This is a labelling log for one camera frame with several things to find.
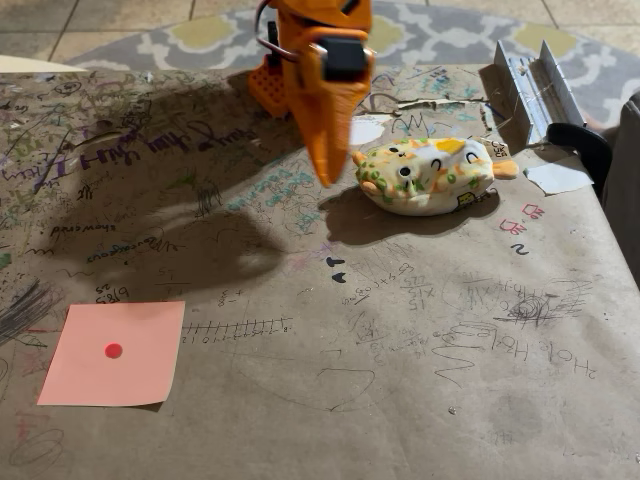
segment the patterned rug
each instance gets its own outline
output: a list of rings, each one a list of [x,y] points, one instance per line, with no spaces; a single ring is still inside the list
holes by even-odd
[[[118,70],[251,68],[265,54],[253,38],[254,14],[228,12],[137,34],[68,63]],[[273,14],[263,15],[265,36]],[[485,64],[498,40],[510,55],[537,56],[542,39],[579,105],[601,123],[617,123],[622,104],[640,89],[640,58],[592,39],[470,10],[376,0],[369,45],[382,65]]]

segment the plush toy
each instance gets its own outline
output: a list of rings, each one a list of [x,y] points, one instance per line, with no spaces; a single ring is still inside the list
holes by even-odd
[[[453,212],[518,174],[505,144],[480,138],[404,139],[352,157],[362,190],[400,215]]]

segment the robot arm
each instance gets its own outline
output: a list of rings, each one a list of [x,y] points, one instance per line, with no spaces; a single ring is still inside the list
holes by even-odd
[[[249,76],[249,91],[273,116],[293,113],[324,186],[347,159],[351,116],[371,85],[374,53],[364,46],[371,0],[263,0],[277,9],[272,53]]]

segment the white paper scrap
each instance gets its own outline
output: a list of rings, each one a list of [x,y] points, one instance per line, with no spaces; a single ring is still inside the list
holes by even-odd
[[[575,155],[549,165],[527,168],[524,174],[547,195],[572,192],[587,185],[593,185],[593,180]]]
[[[391,115],[360,115],[351,120],[351,136],[349,145],[364,145],[373,142],[384,133],[385,122],[393,118]]]

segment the red dot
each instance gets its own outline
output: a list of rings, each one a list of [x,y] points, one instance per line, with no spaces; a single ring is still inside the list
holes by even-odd
[[[104,354],[109,358],[118,358],[122,355],[122,347],[117,343],[110,343],[104,347]]]

